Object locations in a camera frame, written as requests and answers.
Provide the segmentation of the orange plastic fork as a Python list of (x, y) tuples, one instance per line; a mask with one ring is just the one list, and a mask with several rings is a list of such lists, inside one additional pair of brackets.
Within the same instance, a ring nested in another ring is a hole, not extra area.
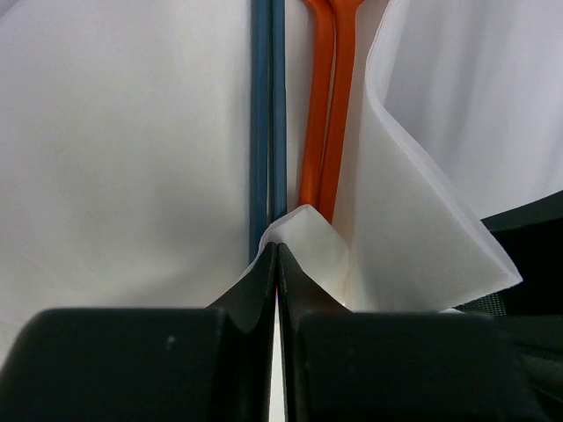
[(299, 205), (318, 207), (334, 54), (334, 17), (328, 1), (305, 1), (313, 17), (313, 57)]

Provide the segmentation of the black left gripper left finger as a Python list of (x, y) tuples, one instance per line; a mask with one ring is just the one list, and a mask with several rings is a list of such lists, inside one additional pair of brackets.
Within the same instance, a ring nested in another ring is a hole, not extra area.
[(276, 247), (203, 309), (49, 309), (1, 371), (4, 421), (264, 421)]

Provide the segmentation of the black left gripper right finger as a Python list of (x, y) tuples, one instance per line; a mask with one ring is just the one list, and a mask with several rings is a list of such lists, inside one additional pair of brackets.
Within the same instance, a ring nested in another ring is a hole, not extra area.
[(542, 421), (508, 334), (463, 313), (362, 313), (277, 252), (289, 421)]

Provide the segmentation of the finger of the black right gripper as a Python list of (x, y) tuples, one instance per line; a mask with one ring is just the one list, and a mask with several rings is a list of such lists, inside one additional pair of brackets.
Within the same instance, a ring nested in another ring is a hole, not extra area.
[(457, 310), (493, 316), (510, 335), (550, 421), (562, 420), (562, 193), (487, 217), (523, 280)]

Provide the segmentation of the white paper napkin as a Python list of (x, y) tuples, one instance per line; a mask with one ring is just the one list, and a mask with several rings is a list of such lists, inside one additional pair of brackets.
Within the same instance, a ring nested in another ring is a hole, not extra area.
[[(313, 16), (289, 1), (289, 215), (266, 239), (357, 311), (523, 273), (483, 220), (562, 188), (559, 1), (368, 1), (332, 223), (296, 204)], [(246, 271), (251, 5), (17, 1), (1, 14), (1, 348), (55, 307), (200, 307)]]

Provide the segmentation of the orange plastic spoon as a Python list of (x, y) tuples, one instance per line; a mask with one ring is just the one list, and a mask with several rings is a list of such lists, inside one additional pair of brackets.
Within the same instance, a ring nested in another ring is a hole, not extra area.
[(329, 4), (335, 24), (335, 59), (330, 114), (318, 194), (318, 211), (329, 223), (332, 223), (355, 66), (356, 13), (363, 1), (330, 1)]

